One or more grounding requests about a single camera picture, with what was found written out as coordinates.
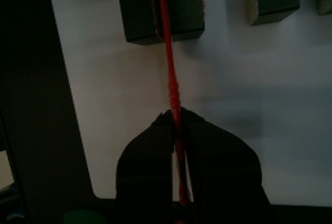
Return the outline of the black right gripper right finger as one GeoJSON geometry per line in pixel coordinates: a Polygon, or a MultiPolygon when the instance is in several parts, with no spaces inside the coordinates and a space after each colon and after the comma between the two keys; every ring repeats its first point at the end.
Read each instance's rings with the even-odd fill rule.
{"type": "Polygon", "coordinates": [[[274,224],[254,150],[186,109],[182,128],[198,223],[274,224]]]}

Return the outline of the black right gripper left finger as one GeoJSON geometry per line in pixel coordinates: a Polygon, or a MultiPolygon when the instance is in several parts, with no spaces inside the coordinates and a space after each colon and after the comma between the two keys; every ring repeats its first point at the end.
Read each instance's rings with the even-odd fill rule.
{"type": "Polygon", "coordinates": [[[173,224],[171,113],[162,113],[134,138],[118,160],[115,224],[173,224]]]}

